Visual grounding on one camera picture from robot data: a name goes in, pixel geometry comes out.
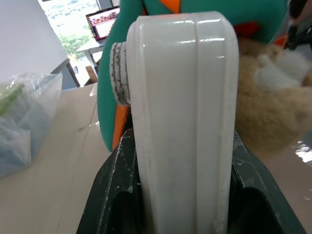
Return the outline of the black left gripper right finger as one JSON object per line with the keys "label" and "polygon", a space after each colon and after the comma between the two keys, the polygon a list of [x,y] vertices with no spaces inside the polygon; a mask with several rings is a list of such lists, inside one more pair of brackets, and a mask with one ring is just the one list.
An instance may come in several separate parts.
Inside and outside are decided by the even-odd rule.
{"label": "black left gripper right finger", "polygon": [[304,234],[267,167],[234,133],[228,233]]}

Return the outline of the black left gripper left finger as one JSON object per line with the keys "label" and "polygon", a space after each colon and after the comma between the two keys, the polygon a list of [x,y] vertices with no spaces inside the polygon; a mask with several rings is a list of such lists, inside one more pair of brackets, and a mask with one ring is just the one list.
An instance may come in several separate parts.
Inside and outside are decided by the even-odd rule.
{"label": "black left gripper left finger", "polygon": [[143,232],[143,199],[134,131],[128,129],[94,179],[77,233]]}

